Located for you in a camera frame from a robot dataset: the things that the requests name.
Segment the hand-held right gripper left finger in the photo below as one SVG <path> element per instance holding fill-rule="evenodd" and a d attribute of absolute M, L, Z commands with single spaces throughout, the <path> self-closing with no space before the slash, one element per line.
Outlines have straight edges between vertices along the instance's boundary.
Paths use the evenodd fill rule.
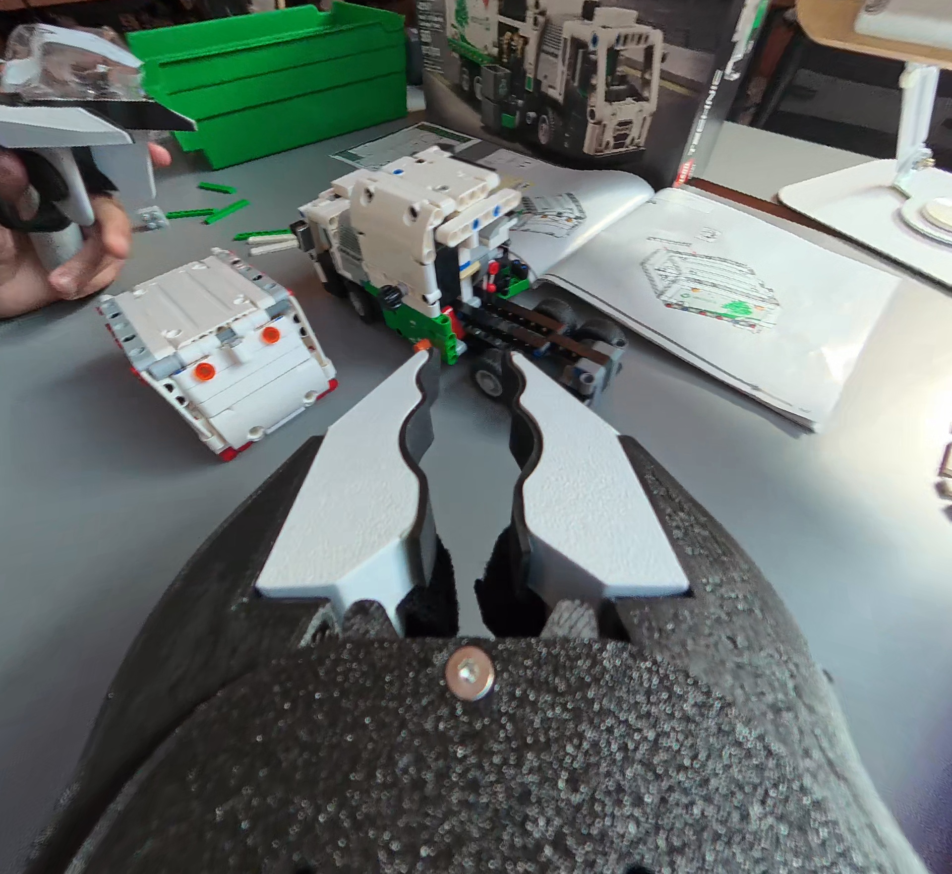
<path fill-rule="evenodd" d="M 415 352 L 328 428 L 257 580 L 273 599 L 325 598 L 338 618 L 400 604 L 432 577 L 436 530 L 420 466 L 433 441 L 439 352 Z"/>

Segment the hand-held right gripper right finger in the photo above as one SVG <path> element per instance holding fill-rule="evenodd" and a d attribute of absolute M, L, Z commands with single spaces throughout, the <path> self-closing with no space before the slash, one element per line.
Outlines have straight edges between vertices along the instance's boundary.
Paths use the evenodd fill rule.
<path fill-rule="evenodd" d="M 597 616 L 629 599 L 684 598 L 688 577 L 634 462 L 634 442 L 518 353 L 502 361 L 510 520 L 477 602 L 489 632 L 537 637 L 563 601 Z"/>

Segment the white lego container module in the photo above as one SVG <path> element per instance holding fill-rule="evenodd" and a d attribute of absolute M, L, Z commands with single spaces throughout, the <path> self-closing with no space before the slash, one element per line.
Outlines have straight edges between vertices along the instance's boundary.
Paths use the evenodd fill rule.
<path fill-rule="evenodd" d="M 338 387 L 293 292 L 229 249 L 103 295 L 97 311 L 137 378 L 225 462 Z"/>

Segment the lego instruction booklet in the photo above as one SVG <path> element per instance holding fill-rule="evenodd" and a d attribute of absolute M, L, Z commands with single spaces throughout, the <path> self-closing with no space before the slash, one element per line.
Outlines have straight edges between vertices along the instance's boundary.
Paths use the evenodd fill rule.
<path fill-rule="evenodd" d="M 827 423 L 898 278 L 682 187 L 485 159 L 522 193 L 511 249 L 539 281 L 788 419 Z"/>

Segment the white green lego truck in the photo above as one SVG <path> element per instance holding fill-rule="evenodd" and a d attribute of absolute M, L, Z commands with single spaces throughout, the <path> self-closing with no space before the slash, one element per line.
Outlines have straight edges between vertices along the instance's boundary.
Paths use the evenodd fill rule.
<path fill-rule="evenodd" d="M 523 204 L 497 172 L 433 146 L 338 178 L 292 231 L 327 293 L 450 367 L 466 358 L 491 399 L 504 393 L 503 357 L 519 352 L 593 404 L 621 370 L 625 333 L 558 297 L 516 301 L 532 285 L 511 248 Z"/>

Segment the lego set cardboard box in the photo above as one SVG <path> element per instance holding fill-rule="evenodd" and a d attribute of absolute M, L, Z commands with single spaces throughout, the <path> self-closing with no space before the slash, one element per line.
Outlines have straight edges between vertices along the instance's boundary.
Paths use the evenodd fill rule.
<path fill-rule="evenodd" d="M 701 177 L 771 0 L 415 0 L 426 116 L 654 188 Z"/>

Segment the person's left hand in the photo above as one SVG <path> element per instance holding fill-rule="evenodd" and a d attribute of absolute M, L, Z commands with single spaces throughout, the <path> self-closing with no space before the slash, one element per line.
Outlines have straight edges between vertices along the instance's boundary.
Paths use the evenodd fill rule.
<path fill-rule="evenodd" d="M 82 248 L 47 270 L 27 233 L 1 227 L 1 317 L 26 315 L 46 306 L 89 297 L 119 276 L 132 245 L 125 209 L 100 171 L 90 174 L 89 200 L 95 219 Z"/>

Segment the green plastic bin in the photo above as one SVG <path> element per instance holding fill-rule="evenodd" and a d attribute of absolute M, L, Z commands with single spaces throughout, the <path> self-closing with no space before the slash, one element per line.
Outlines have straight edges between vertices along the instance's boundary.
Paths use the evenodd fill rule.
<path fill-rule="evenodd" d="M 407 115 L 405 19 L 336 1 L 125 36 L 149 96 L 196 123 L 176 132 L 212 169 Z"/>

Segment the white desk stand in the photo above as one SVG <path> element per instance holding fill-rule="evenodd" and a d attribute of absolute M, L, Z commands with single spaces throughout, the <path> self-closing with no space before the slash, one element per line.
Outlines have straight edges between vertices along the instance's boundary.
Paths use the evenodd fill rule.
<path fill-rule="evenodd" d="M 779 190 L 779 201 L 855 244 L 951 289 L 951 174 L 926 141 L 940 68 L 907 62 L 899 77 L 896 156 Z"/>

